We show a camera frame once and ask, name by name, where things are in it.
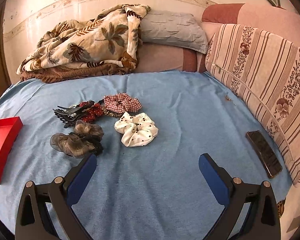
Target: red tray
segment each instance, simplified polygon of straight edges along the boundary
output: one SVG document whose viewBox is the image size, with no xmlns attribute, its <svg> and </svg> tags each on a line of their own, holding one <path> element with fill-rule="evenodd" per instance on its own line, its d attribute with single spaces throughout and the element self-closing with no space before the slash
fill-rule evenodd
<svg viewBox="0 0 300 240">
<path fill-rule="evenodd" d="M 22 126 L 18 116 L 0 119 L 0 182 L 8 154 Z"/>
</svg>

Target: screw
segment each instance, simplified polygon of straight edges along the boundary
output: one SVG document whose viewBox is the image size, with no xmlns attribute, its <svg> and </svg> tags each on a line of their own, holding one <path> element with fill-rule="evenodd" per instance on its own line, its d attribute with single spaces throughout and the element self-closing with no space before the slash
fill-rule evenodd
<svg viewBox="0 0 300 240">
<path fill-rule="evenodd" d="M 266 187 L 270 187 L 270 186 L 271 186 L 271 184 L 270 184 L 269 181 L 264 181 L 264 182 L 263 182 L 263 185 L 265 185 Z"/>
<path fill-rule="evenodd" d="M 63 178 L 62 177 L 56 177 L 55 179 L 54 179 L 54 182 L 55 183 L 61 183 L 63 181 Z"/>
<path fill-rule="evenodd" d="M 32 181 L 28 181 L 27 183 L 26 183 L 26 187 L 31 187 L 33 185 L 33 182 Z"/>
<path fill-rule="evenodd" d="M 235 184 L 240 184 L 242 182 L 242 180 L 240 178 L 238 178 L 238 177 L 235 177 L 235 178 L 233 178 L 233 182 Z"/>
</svg>

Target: blue blanket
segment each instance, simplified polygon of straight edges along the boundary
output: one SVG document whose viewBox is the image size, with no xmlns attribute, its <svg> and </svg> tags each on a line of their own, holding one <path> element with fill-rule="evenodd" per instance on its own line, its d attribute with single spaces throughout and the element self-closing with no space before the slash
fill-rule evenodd
<svg viewBox="0 0 300 240">
<path fill-rule="evenodd" d="M 208 74 L 139 73 L 55 84 L 32 79 L 12 86 L 0 98 L 0 118 L 20 116 L 24 124 L 0 185 L 0 219 L 12 232 L 24 184 L 49 183 L 80 161 L 50 147 L 54 133 L 72 131 L 63 128 L 52 108 L 99 101 L 118 92 L 137 97 L 141 112 L 149 115 L 159 133 L 147 146 L 125 147 L 122 135 L 114 130 L 116 119 L 98 120 L 105 133 L 104 151 L 82 198 L 73 206 L 94 239 L 202 239 L 223 209 L 200 173 L 202 153 L 209 153 L 244 182 L 267 180 L 245 138 L 247 131 L 260 130 L 274 149 L 283 170 L 270 181 L 277 201 L 287 195 L 292 180 L 274 142 L 244 102 Z M 51 216 L 60 237 L 66 239 L 53 212 Z"/>
</svg>

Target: floral blanket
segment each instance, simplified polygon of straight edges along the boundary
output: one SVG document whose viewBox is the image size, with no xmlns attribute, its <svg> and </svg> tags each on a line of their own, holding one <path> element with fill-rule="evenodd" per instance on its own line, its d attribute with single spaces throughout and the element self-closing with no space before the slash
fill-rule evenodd
<svg viewBox="0 0 300 240">
<path fill-rule="evenodd" d="M 115 64 L 134 70 L 137 66 L 138 27 L 150 7 L 120 4 L 103 10 L 96 19 L 58 23 L 40 39 L 37 49 L 16 73 L 62 66 L 68 69 Z"/>
</svg>

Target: blanket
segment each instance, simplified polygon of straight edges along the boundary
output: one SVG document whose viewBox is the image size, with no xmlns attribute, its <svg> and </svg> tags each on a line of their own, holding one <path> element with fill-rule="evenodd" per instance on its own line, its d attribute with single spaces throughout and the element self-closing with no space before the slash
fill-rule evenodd
<svg viewBox="0 0 300 240">
<path fill-rule="evenodd" d="M 131 72 L 129 67 L 119 67 L 116 64 L 106 63 L 96 67 L 71 69 L 65 66 L 42 68 L 34 71 L 24 71 L 20 80 L 25 81 L 31 78 L 41 79 L 42 82 L 51 84 L 67 80 L 86 77 L 98 77 L 105 75 L 124 75 Z"/>
<path fill-rule="evenodd" d="M 50 146 L 54 133 L 73 131 L 53 117 L 52 108 L 119 92 L 140 100 L 159 133 L 146 146 L 125 147 L 122 134 L 114 130 L 115 119 L 98 119 L 104 151 L 80 201 L 72 206 L 93 239 L 202 239 L 224 208 L 199 170 L 202 153 L 245 183 L 268 180 L 245 138 L 247 131 L 260 130 L 278 157 L 282 171 L 269 181 L 277 201 L 286 197 L 292 180 L 279 149 L 245 103 L 207 72 L 106 75 L 54 84 L 31 79 L 0 98 L 0 119 L 17 115 L 24 124 L 0 185 L 0 220 L 12 233 L 25 183 L 49 183 L 80 161 Z M 47 206 L 59 238 L 67 239 L 51 203 Z M 244 205 L 232 235 L 239 232 L 248 207 Z"/>
<path fill-rule="evenodd" d="M 16 73 L 57 66 L 76 70 L 103 64 L 132 71 L 138 63 L 138 27 L 149 10 L 146 5 L 120 4 L 103 10 L 96 19 L 58 23 L 45 33 Z"/>
</svg>

